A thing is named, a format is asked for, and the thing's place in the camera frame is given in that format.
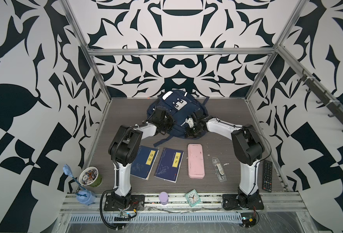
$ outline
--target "mint green alarm clock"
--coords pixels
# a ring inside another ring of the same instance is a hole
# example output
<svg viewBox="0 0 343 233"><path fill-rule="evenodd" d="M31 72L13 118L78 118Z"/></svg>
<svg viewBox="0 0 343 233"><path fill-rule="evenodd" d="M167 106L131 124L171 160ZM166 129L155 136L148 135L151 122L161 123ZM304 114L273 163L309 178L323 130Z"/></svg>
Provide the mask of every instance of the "mint green alarm clock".
<svg viewBox="0 0 343 233"><path fill-rule="evenodd" d="M193 189L191 192L186 194L186 199L190 207L193 207L201 202L200 196L197 194L196 189Z"/></svg>

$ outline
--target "navy backpack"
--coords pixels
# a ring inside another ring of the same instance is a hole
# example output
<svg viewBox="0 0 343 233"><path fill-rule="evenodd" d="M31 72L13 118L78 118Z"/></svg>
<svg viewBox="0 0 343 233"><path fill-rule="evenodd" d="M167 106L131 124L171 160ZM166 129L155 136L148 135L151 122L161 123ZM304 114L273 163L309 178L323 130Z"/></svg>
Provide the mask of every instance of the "navy backpack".
<svg viewBox="0 0 343 233"><path fill-rule="evenodd" d="M208 113L204 105L208 99L209 97L206 97L204 103L200 103L187 92L181 90L172 90L166 92L155 102L153 102L147 109L147 118L150 118L155 111L155 106L157 106L157 108L165 110L167 113L169 113L174 120L174 125L170 130L167 131L170 136L162 139L159 142L156 142L154 147L157 147L160 144L170 140L172 137L179 137L183 139L198 139L202 137L206 132L202 132L197 137L186 136L186 129L189 127L188 123L186 123L186 119L188 119L191 114L198 110L202 110L203 115L207 117Z"/></svg>

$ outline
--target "gray wood table surface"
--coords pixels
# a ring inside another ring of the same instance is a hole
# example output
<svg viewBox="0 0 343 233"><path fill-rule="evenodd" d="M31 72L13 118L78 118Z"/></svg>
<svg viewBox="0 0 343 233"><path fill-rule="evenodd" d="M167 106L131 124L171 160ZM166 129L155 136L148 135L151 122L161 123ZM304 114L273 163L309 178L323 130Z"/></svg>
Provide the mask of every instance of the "gray wood table surface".
<svg viewBox="0 0 343 233"><path fill-rule="evenodd" d="M132 126L146 120L146 110L153 101L154 99L113 99L98 146L91 161L91 166L98 168L99 173L102 174L103 182L99 187L89 188L90 190L102 193L104 190L113 188L114 167L108 154L108 147L122 124ZM206 108L210 115L226 122L241 125L253 124L248 107L242 99L210 99L206 104ZM141 141L141 145L153 147L153 143L167 136L168 134L158 134L154 137L148 137ZM191 179L188 176L187 147L190 143L198 143L203 147L205 166L205 177L203 179ZM184 151L176 183L154 177L160 154L164 147ZM187 193L193 189L196 189L197 192L237 192L240 183L240 163L235 156L232 142L228 138L211 132L206 133L205 136L197 140L174 137L168 142L161 144L159 150L149 180L130 176L132 193L160 193L162 191ZM212 164L213 157L219 158L222 164L226 164L223 168L227 181L219 182ZM264 192L262 190L262 167L263 163L260 163L258 172L258 188L260 192ZM272 174L272 191L283 191L275 170L273 170Z"/></svg>

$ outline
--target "metal rail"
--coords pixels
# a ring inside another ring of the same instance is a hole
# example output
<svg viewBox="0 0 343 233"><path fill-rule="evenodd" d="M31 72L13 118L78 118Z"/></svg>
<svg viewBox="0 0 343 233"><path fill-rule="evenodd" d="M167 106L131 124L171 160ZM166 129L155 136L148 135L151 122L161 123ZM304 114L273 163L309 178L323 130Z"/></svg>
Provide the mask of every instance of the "metal rail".
<svg viewBox="0 0 343 233"><path fill-rule="evenodd" d="M158 199L159 193L134 193L145 195L145 212L217 212L222 208L222 195L226 193L199 193L201 203L190 207L185 198L185 193L169 193L169 203L162 205ZM89 206L79 203L76 195L67 194L60 213L97 213L101 193L97 193L95 202ZM260 193L266 211L307 211L305 204L298 192L272 192ZM252 210L232 210L233 212L251 212Z"/></svg>
<svg viewBox="0 0 343 233"><path fill-rule="evenodd" d="M292 14L290 15L288 21L286 22L284 29L281 31L279 38L277 39L274 48L278 47L279 45L282 45L285 40L288 38L288 35L292 28L295 26L295 23L298 21L299 16L301 15L304 7L309 2L309 0L299 0L297 5L294 7L294 10ZM245 99L250 100L254 93L257 91L257 88L259 84L262 82L268 68L271 66L272 62L274 61L276 57L276 50L275 52L267 58L267 60L264 62L261 70L257 74L257 76L254 79L253 84L251 85L247 95L245 96Z"/></svg>
<svg viewBox="0 0 343 233"><path fill-rule="evenodd" d="M83 33L80 30L80 27L78 26L78 23L76 21L76 18L73 15L73 11L71 9L71 6L68 3L68 0L60 0L60 2L62 3L62 8L63 11L65 13L65 17L68 20L68 23L71 25L73 33L76 36L76 39L78 40L79 45L81 46L82 52L84 53L84 56L87 60L87 62L89 63L90 68L93 70L95 78L97 79L97 82L105 96L105 98L107 99L108 102L111 101L111 95L108 92L107 87L104 84L104 80L98 70L97 65L95 64L93 57L90 56L88 50L87 50L87 44L85 42Z"/></svg>
<svg viewBox="0 0 343 233"><path fill-rule="evenodd" d="M313 75L284 47L279 46L276 52L290 65L290 67L301 78L299 82L304 82L308 87L308 92L313 92L319 98L319 104L323 103L332 114L329 117L337 118L343 125L343 105L323 86Z"/></svg>
<svg viewBox="0 0 343 233"><path fill-rule="evenodd" d="M271 54L273 48L88 49L91 56Z"/></svg>

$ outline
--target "light blue desk lamp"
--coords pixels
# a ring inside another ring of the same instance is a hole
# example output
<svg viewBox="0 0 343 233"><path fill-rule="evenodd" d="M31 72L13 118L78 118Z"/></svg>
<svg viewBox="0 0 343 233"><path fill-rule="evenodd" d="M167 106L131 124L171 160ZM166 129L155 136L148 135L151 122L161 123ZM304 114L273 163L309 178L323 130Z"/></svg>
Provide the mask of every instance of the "light blue desk lamp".
<svg viewBox="0 0 343 233"><path fill-rule="evenodd" d="M80 203L85 204L85 205L90 205L90 204L94 203L94 201L95 201L95 193L90 191L90 190L87 190L87 189L85 189L84 187L81 186L81 184L73 176L72 170L71 170L71 168L67 164L65 164L63 166L63 171L64 171L64 174L70 176L74 181L76 181L78 186L81 189L83 189L83 190L80 190L78 193L76 193L76 195L77 195L76 199Z"/></svg>

